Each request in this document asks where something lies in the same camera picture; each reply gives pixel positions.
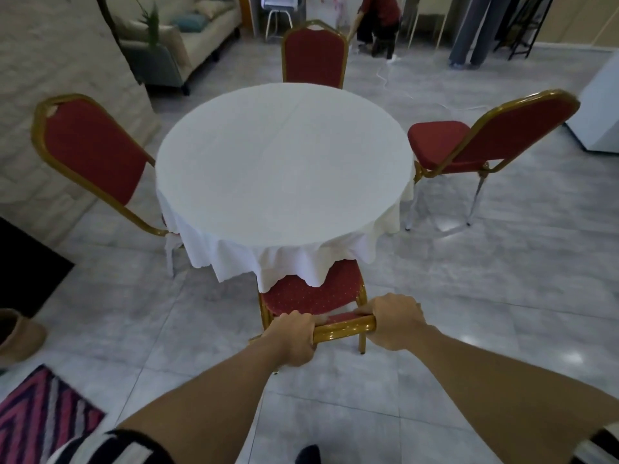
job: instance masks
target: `sofa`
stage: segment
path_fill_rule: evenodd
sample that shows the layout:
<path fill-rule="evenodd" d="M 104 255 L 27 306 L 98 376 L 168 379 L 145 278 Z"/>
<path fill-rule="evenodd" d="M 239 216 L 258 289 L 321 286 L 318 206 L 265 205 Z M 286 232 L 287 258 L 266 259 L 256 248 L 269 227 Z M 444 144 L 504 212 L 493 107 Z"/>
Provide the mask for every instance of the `sofa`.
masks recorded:
<path fill-rule="evenodd" d="M 176 16 L 190 13 L 199 0 L 106 0 L 121 49 L 136 78 L 146 85 L 173 86 L 189 95 L 187 78 L 209 56 L 219 60 L 219 47 L 231 34 L 240 37 L 241 9 L 238 0 L 234 7 L 210 21 L 198 33 L 182 33 L 169 22 Z M 151 11 L 157 4 L 159 11 L 159 38 L 157 46 L 146 42 L 146 27 L 143 37 L 125 35 L 127 23 L 142 20 L 142 8 Z"/>

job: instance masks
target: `tabletop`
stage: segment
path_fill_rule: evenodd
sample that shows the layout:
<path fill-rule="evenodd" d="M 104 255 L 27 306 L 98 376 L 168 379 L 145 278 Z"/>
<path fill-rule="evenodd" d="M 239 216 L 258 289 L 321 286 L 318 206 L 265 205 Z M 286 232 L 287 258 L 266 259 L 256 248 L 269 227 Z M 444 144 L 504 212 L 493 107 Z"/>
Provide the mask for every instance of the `tabletop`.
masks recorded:
<path fill-rule="evenodd" d="M 273 83 L 184 116 L 156 163 L 157 188 L 195 230 L 247 247 L 330 241 L 377 220 L 410 182 L 406 133 L 351 92 Z"/>

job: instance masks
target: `white brick wall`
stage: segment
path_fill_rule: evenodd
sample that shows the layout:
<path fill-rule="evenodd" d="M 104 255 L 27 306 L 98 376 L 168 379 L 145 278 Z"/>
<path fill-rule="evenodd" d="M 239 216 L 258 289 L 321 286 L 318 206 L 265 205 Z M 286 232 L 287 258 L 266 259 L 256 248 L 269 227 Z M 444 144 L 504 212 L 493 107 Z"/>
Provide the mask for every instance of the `white brick wall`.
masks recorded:
<path fill-rule="evenodd" d="M 37 102 L 81 92 L 141 144 L 159 126 L 96 0 L 0 0 L 0 216 L 56 244 L 95 201 L 30 143 Z"/>

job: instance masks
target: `beige pillow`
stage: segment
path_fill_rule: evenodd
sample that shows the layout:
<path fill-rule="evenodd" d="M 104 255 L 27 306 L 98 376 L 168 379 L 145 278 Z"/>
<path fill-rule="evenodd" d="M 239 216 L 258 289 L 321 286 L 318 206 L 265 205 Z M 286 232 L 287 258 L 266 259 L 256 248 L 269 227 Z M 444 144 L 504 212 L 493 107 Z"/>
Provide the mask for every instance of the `beige pillow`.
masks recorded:
<path fill-rule="evenodd" d="M 200 0 L 194 7 L 198 13 L 213 21 L 216 17 L 234 8 L 234 2 L 224 2 L 221 0 Z"/>
<path fill-rule="evenodd" d="M 140 21 L 125 21 L 113 17 L 118 37 L 127 41 L 149 41 L 149 30 Z M 181 31 L 176 26 L 159 26 L 159 43 L 166 47 L 180 67 L 190 67 L 190 57 L 182 43 Z"/>

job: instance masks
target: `left hand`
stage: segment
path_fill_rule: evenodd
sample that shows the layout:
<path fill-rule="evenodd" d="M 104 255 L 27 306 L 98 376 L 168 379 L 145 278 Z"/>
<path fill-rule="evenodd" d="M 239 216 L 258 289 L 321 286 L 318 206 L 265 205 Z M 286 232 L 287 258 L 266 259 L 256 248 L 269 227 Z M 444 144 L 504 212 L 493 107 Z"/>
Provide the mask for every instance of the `left hand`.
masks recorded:
<path fill-rule="evenodd" d="M 271 322 L 261 338 L 280 344 L 283 364 L 301 366 L 314 358 L 314 326 L 322 325 L 326 321 L 323 316 L 301 314 L 298 311 L 281 314 Z"/>

